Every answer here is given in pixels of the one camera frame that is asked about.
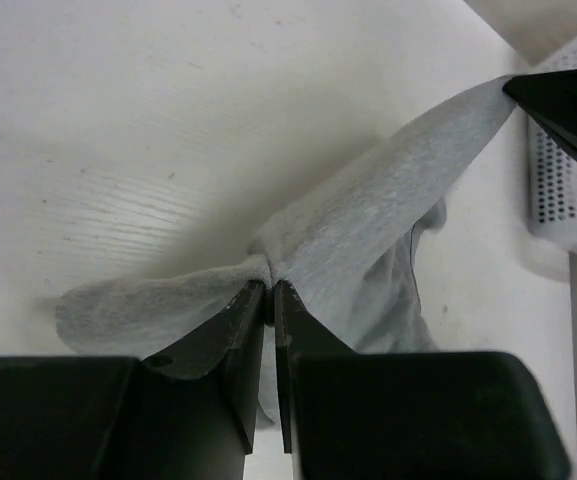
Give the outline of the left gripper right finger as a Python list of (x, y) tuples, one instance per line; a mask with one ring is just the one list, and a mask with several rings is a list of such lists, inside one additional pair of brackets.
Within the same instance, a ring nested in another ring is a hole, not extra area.
[(272, 302), (283, 445), (286, 453), (296, 454), (305, 420), (323, 410), (316, 396), (329, 385), (323, 379), (326, 362), (354, 351), (307, 310), (290, 282), (276, 284)]

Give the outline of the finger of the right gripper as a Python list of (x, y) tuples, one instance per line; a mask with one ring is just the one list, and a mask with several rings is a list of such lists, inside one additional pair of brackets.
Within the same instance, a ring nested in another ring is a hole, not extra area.
[(577, 162), (577, 69), (518, 75), (503, 91)]

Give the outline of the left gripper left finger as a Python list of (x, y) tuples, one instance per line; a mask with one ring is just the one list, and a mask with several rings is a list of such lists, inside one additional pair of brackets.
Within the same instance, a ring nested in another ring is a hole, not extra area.
[(215, 377), (218, 403), (246, 455), (254, 445), (265, 298), (263, 283), (245, 283), (221, 311), (144, 360), (149, 369), (185, 384)]

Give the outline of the grey tank top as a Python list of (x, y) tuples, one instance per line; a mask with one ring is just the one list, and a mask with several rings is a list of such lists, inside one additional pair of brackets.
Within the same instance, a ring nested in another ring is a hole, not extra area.
[(220, 312), (250, 280), (293, 285), (307, 311), (360, 353), (432, 352), (414, 275), (444, 197), (514, 110), (497, 78), (464, 91), (276, 212), (236, 265), (117, 279), (65, 293), (56, 330), (85, 355), (148, 357)]

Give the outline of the white plastic basket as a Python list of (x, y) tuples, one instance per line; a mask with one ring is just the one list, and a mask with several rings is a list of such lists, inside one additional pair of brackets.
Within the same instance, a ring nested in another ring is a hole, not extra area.
[[(577, 69), (577, 37), (533, 69), (535, 73)], [(577, 254), (577, 163), (533, 120), (528, 121), (530, 231)]]

